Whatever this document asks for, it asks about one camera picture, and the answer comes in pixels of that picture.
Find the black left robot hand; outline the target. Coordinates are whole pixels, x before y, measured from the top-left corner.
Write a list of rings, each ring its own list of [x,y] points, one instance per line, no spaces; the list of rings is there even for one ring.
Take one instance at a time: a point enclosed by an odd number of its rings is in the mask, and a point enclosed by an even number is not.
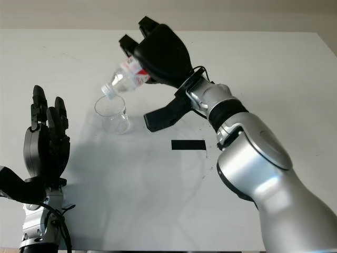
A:
[[[69,157],[70,138],[66,134],[68,118],[61,97],[54,106],[48,106],[42,87],[33,88],[31,126],[25,133],[23,156],[32,179],[38,179],[48,187],[65,186],[62,178]]]

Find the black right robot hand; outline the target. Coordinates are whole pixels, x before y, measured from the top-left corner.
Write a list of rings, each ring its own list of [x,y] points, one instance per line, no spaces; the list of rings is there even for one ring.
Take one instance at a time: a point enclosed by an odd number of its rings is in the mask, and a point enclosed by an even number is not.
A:
[[[193,72],[186,46],[166,24],[147,16],[138,24],[144,39],[138,43],[124,35],[119,40],[121,49],[136,58],[150,75],[147,84],[166,84],[178,89]]]

